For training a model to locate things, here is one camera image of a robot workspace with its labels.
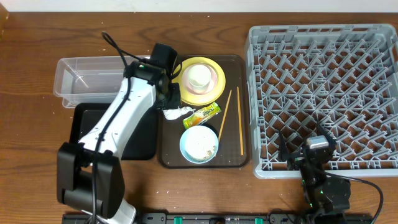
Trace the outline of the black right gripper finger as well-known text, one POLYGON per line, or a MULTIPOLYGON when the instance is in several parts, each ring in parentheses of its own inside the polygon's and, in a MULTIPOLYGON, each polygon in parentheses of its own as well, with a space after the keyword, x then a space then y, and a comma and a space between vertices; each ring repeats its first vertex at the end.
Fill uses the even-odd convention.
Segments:
POLYGON ((336 149, 336 141, 328 134, 328 132, 321 126, 320 123, 317 123, 317 130, 328 141, 328 147, 330 149, 336 149))
POLYGON ((280 140, 278 160, 285 162, 289 159, 289 151, 287 149, 287 145, 286 145, 285 139, 284 139, 281 131, 278 131, 278 136, 279 136, 279 140, 280 140))

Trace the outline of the white tissue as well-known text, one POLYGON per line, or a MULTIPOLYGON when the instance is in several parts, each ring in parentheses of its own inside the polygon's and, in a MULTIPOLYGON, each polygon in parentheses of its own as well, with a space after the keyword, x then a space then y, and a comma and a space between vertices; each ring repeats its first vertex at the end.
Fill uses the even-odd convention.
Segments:
POLYGON ((184 106, 182 108, 177 108, 172 110, 163 110, 163 114, 167 120, 175 120, 189 112, 194 112, 194 111, 195 109, 189 106, 184 106))

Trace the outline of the white paper cup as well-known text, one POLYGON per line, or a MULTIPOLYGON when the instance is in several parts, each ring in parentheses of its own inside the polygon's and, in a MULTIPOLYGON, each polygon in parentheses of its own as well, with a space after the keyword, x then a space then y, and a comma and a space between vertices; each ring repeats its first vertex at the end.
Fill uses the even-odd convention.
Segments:
POLYGON ((188 70, 188 82, 194 90, 205 90, 210 84, 211 71, 202 64, 193 65, 188 70))

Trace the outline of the wooden chopstick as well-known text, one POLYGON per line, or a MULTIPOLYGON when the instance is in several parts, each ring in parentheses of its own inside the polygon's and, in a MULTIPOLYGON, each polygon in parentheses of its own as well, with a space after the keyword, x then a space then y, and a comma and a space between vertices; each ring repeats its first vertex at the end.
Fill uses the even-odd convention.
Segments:
POLYGON ((238 107, 238 123, 239 123, 239 145, 240 145, 240 154, 244 155, 244 147, 243 147, 243 130, 242 130, 242 118, 241 118, 241 105, 240 105, 240 94, 239 87, 236 87, 237 91, 237 107, 238 107))
POLYGON ((227 115, 228 108, 229 108, 229 102, 230 102, 230 99, 231 99, 231 94, 232 94, 232 90, 229 91, 229 95, 228 95, 228 99, 227 99, 227 102, 226 102, 226 106, 224 108, 223 119, 221 121, 220 131, 219 131, 219 135, 218 135, 218 142, 220 142, 221 136, 222 136, 222 133, 223 133, 224 123, 225 123, 226 115, 227 115))

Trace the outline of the light blue bowl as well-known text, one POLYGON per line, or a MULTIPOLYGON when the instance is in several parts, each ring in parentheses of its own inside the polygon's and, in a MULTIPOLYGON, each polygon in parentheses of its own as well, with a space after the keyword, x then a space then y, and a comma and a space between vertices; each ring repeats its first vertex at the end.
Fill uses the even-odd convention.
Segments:
POLYGON ((215 158, 219 147, 216 133, 206 126, 188 128, 182 134, 179 148, 182 156, 193 164, 204 164, 215 158))

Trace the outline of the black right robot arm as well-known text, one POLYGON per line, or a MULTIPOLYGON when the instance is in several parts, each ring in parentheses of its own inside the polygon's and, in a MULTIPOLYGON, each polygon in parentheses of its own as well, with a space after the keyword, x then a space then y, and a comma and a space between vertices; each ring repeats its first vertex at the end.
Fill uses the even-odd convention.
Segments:
POLYGON ((317 218, 322 216, 331 222, 332 215, 349 209, 350 182, 327 175, 323 168, 333 158, 336 141, 319 124, 316 129, 318 135, 294 152, 289 152, 283 134, 278 132, 278 160, 285 161, 289 170, 300 171, 304 196, 311 206, 295 218, 295 223, 320 223, 317 218))

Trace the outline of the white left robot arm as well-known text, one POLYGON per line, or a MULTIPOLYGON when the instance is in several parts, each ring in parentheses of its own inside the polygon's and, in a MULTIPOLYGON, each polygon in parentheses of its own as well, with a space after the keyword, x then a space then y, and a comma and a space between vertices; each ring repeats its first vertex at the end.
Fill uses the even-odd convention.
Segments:
POLYGON ((154 56, 131 62, 101 119, 78 143, 60 146, 57 199, 89 214, 85 223, 133 223, 136 209, 124 199, 120 161, 147 110, 180 105, 179 87, 171 82, 175 64, 154 56))

